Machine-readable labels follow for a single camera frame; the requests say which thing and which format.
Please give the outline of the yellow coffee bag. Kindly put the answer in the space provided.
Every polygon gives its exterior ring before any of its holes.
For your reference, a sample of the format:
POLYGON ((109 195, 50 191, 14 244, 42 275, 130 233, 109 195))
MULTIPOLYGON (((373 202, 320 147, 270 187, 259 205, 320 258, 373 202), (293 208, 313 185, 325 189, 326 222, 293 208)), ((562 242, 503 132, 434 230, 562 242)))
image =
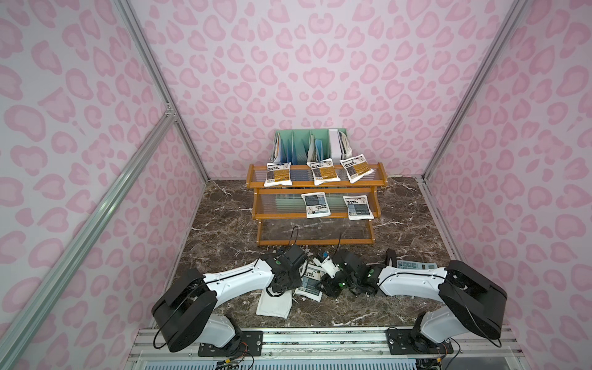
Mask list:
POLYGON ((341 180, 337 175, 331 158, 320 162, 308 162, 308 166, 311 169, 315 186, 320 186, 324 183, 339 182, 341 180))
POLYGON ((362 177, 373 174, 375 171, 368 164, 365 156, 360 154, 355 157, 350 157, 346 160, 340 160, 342 167, 345 169, 350 183, 356 183, 362 177))
POLYGON ((291 163, 268 163, 264 187, 291 186, 291 163))

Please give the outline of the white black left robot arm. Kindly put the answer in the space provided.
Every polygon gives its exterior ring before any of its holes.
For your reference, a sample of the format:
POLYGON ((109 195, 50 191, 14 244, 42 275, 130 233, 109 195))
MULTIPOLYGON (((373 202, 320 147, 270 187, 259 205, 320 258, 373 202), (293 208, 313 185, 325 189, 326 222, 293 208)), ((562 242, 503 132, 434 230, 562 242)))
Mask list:
POLYGON ((196 268, 174 282, 152 308, 160 334, 172 353, 198 342, 232 354, 241 346, 241 330, 215 308, 250 291, 283 294, 302 285, 307 256, 299 246, 263 254, 240 268, 202 274, 196 268))

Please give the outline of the blue coffee bag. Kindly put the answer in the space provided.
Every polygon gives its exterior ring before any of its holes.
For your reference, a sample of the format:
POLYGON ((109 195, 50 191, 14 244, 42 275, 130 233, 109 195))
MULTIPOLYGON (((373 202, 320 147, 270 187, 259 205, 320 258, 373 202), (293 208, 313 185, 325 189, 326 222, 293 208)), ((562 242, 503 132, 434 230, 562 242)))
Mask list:
POLYGON ((366 195, 344 196, 349 220, 373 220, 375 218, 366 195))
POLYGON ((331 215, 324 192, 302 194, 301 197, 305 202, 307 218, 328 217, 331 215))
POLYGON ((308 265, 302 277, 302 285, 294 290, 295 294, 320 302, 322 300, 322 292, 317 289, 317 285, 321 282, 324 275, 325 271, 322 268, 308 265))

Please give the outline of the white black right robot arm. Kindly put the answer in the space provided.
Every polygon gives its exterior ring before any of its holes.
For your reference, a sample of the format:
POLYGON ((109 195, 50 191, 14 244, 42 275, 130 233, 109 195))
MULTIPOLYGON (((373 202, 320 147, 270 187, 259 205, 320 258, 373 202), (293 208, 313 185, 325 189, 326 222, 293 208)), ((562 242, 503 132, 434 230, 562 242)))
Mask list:
POLYGON ((314 263, 325 274, 317 285, 328 297, 349 290, 356 296, 410 296, 442 303, 436 311, 422 312, 405 335, 409 346, 427 353, 456 335, 471 332, 501 346, 501 331, 507 293, 462 261, 444 268, 399 261, 396 252, 386 252, 385 263, 367 265, 347 249, 333 255, 318 255, 314 263))

